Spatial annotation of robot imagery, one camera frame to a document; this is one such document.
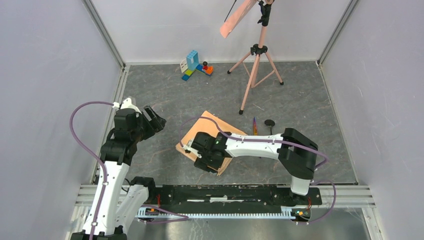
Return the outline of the peach cloth napkin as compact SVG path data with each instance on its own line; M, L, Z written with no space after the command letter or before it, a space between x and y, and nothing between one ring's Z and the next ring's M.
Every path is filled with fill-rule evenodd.
M242 130L230 125L229 123L214 116L212 113L208 111L204 111L201 116L214 120L224 132L235 133L238 135L247 135ZM181 137L181 142L183 145L186 145L190 140L194 139L194 137L196 136L198 132L205 132L213 137L216 137L219 132L218 128L211 120L203 119L203 118L201 119L196 118L195 120L196 122L194 123L194 125L189 129L189 131L183 137ZM193 163L196 161L197 156L194 153L186 153L185 150L181 147L179 142L176 144L175 148L185 157L189 158ZM208 169L212 170L212 173L220 176L225 171L225 169L229 166L232 159L233 159L232 157L226 157L220 168L209 167Z

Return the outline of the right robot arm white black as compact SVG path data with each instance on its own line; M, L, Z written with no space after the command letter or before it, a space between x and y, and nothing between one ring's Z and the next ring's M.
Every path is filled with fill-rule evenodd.
M196 156L194 165L207 172L217 172L226 158L259 157L278 160L291 175L289 199L302 204L309 198L314 178L318 147L293 128L282 134L258 136L220 132L212 136L198 132L183 145L186 153Z

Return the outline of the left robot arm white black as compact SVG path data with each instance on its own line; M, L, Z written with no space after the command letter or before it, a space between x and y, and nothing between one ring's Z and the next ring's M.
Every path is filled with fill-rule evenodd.
M125 199L119 203L122 186L137 152L137 144L164 129L166 120L149 105L140 111L130 104L120 105L114 115L114 127L96 156L101 173L94 200L80 232L72 240L126 240L128 230L143 203L157 198L154 179L134 177Z

